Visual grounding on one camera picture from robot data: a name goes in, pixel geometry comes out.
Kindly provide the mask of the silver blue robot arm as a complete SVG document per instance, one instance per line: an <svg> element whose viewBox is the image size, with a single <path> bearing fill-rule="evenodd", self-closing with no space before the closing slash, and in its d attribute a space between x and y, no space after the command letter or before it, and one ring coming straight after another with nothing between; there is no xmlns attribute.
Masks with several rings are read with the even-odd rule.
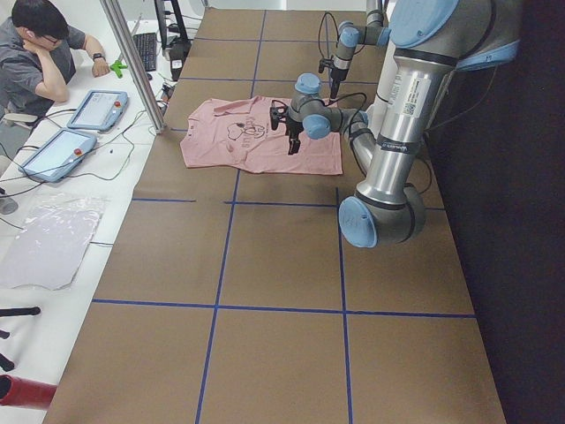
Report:
<svg viewBox="0 0 565 424"><path fill-rule="evenodd" d="M301 134L318 140L340 133L349 143L364 173L338 213L351 245L396 244L421 232L425 206L407 178L450 76L512 61L522 13L519 1L399 1L391 14L382 1L370 1L366 23L342 23L335 54L319 68L329 71L337 95L358 46L386 47L373 106L333 108L320 97L318 76L304 73L290 103L271 107L271 124L285 125L291 154Z"/></svg>
<svg viewBox="0 0 565 424"><path fill-rule="evenodd" d="M388 102L397 65L393 58L396 46L389 39L387 8L388 1L367 1L364 26L356 26L352 22L344 21L338 27L335 54L325 64L330 70L331 99L337 97L340 84L346 80L358 46L375 46L387 47L380 71L376 99L384 103Z"/></svg>

